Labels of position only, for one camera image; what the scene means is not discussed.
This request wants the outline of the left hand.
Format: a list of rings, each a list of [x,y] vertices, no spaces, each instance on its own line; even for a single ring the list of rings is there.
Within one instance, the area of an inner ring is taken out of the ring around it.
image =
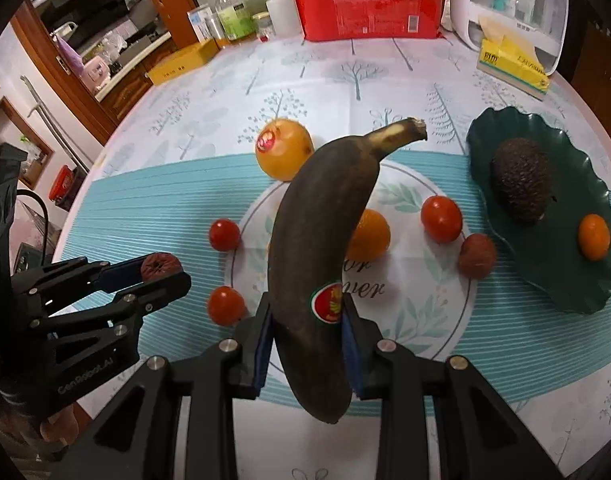
[[[40,424],[14,411],[0,414],[0,443],[12,456],[39,453],[43,444],[70,445],[78,437],[80,425],[71,404]]]

